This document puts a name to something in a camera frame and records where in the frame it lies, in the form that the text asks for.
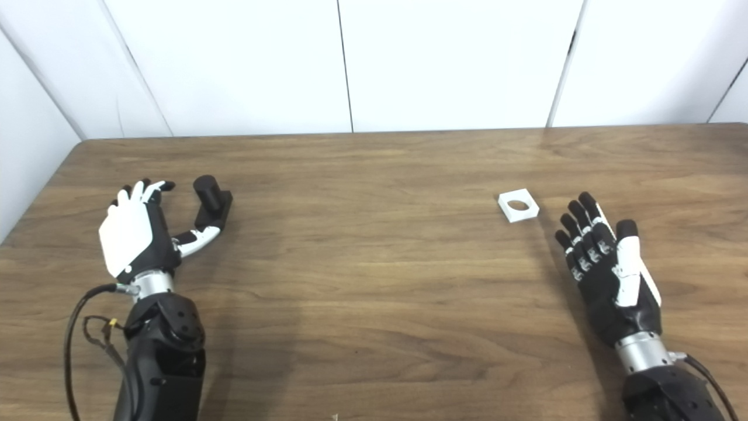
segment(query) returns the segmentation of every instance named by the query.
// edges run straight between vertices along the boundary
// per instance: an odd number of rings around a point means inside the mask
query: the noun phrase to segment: robotic hand
[[[100,292],[123,292],[134,304],[124,326],[116,319],[88,316],[86,339],[104,349],[123,372],[123,384],[114,413],[115,421],[194,421],[200,404],[206,358],[205,334],[197,307],[174,293],[174,270],[182,257],[191,255],[214,240],[225,226],[232,196],[221,191],[215,179],[204,175],[193,187],[202,205],[195,229],[171,237],[161,209],[162,192],[174,183],[150,183],[144,179],[132,188],[123,187],[107,210],[99,227],[99,238],[107,271],[116,284],[101,285],[79,302],[68,324],[65,342],[66,390],[70,412],[79,420],[70,380],[70,338],[75,320],[85,302]],[[92,339],[89,318],[107,321],[105,343]],[[123,362],[109,341],[118,327],[127,341]]]
[[[182,263],[182,257],[202,249],[221,233],[225,218],[219,216],[214,220],[196,221],[196,229],[172,238],[161,209],[161,193],[173,188],[171,181],[151,184],[144,179],[133,188],[123,187],[109,206],[99,228],[99,238],[106,268],[117,281],[130,283],[147,270],[173,274],[174,268]],[[203,193],[201,199],[213,193],[219,201],[208,201],[209,204],[218,204],[213,206],[214,210],[221,208],[220,191],[213,192],[218,189],[213,177],[198,178],[194,188],[198,195]]]
[[[660,292],[640,256],[637,224],[624,219],[616,233],[587,192],[571,201],[556,232],[577,281],[592,330],[615,348],[628,373],[623,401],[632,420],[723,421],[705,382],[675,365],[684,360],[712,382],[734,421],[737,416],[706,368],[668,352],[660,340]]]

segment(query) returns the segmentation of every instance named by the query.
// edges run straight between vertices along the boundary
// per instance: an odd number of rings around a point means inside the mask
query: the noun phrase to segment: black fingertip
[[[582,194],[579,195],[579,202],[584,206],[590,219],[600,216],[600,212],[598,212],[598,201],[596,201],[589,192],[582,192]]]
[[[568,234],[566,234],[566,232],[562,229],[556,231],[556,241],[561,244],[561,247],[563,247],[564,251],[571,248],[571,238],[569,238]]]
[[[572,237],[577,237],[579,235],[582,235],[579,232],[579,228],[577,227],[577,222],[574,221],[574,218],[571,217],[568,213],[564,213],[561,216],[561,224],[568,230],[568,233]]]
[[[589,226],[589,218],[587,218],[587,213],[584,211],[584,208],[582,208],[582,205],[579,204],[576,200],[572,200],[568,203],[568,209],[571,211],[571,214],[574,215],[574,218],[577,218],[577,222],[581,226]]]
[[[616,224],[616,234],[618,236],[618,241],[626,237],[636,237],[637,235],[639,235],[637,223],[632,219],[624,219],[618,221],[618,223]]]

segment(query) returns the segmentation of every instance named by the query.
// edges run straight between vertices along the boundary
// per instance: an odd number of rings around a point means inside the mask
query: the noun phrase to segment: wood grain surface
[[[202,174],[234,203],[177,271],[208,334],[201,420],[624,420],[625,374],[553,240],[583,190],[639,223],[667,346],[748,417],[740,124],[84,142],[0,247],[0,417],[69,419],[63,329],[111,281],[97,229],[117,190],[176,181],[176,234]],[[509,224],[496,195],[523,187],[539,217]],[[84,314],[130,306],[100,296]],[[120,373],[75,338],[82,418],[110,419]]]

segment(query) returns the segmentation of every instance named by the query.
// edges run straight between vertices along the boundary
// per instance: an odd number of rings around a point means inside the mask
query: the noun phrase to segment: circular hole
[[[510,200],[507,204],[515,211],[526,211],[527,209],[530,209],[530,206],[528,206],[527,203],[520,202],[519,200]]]

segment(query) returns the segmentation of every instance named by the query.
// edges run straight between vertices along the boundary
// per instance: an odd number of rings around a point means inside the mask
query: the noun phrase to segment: wire
[[[91,298],[104,293],[104,292],[115,292],[117,290],[117,284],[104,284],[92,288],[81,297],[81,300],[76,304],[73,313],[70,314],[70,319],[67,322],[67,328],[65,329],[65,341],[62,348],[62,363],[64,366],[64,377],[65,377],[65,394],[67,396],[67,406],[70,409],[70,416],[73,421],[80,421],[81,417],[78,415],[78,407],[76,406],[76,398],[73,396],[73,363],[71,357],[71,347],[73,342],[73,329],[75,328],[78,316],[81,314],[83,306]]]
[[[730,400],[727,398],[727,395],[725,394],[725,391],[722,390],[722,387],[717,383],[717,379],[714,378],[714,376],[711,375],[709,370],[701,364],[696,358],[692,357],[690,354],[687,354],[686,357],[683,359],[683,362],[688,364],[689,366],[692,366],[696,371],[701,373],[702,376],[704,376],[711,386],[714,388],[714,390],[717,391],[717,395],[719,395],[720,399],[722,400],[722,403],[725,405],[725,409],[730,414],[730,418],[732,421],[738,421],[738,414],[735,413],[735,409],[732,407],[732,404],[730,403]]]
[[[91,319],[101,320],[104,322],[104,327],[102,327],[101,332],[103,334],[104,342],[101,342],[100,340],[92,337],[88,332],[88,321]],[[125,382],[125,393],[127,393],[127,398],[130,401],[130,419],[136,420],[136,406],[135,406],[135,392],[132,387],[132,382],[130,381],[130,377],[127,375],[127,370],[125,368],[125,362],[120,356],[120,353],[117,352],[117,349],[114,347],[114,345],[110,342],[111,339],[111,330],[112,329],[119,329],[122,330],[122,326],[117,323],[116,318],[106,318],[104,316],[100,315],[88,315],[83,318],[83,336],[86,338],[87,341],[89,341],[91,344],[96,345],[97,347],[101,348],[106,352],[106,354],[111,358],[112,361],[114,361],[114,364],[117,366],[117,368],[120,369],[120,372],[122,372],[122,379]]]

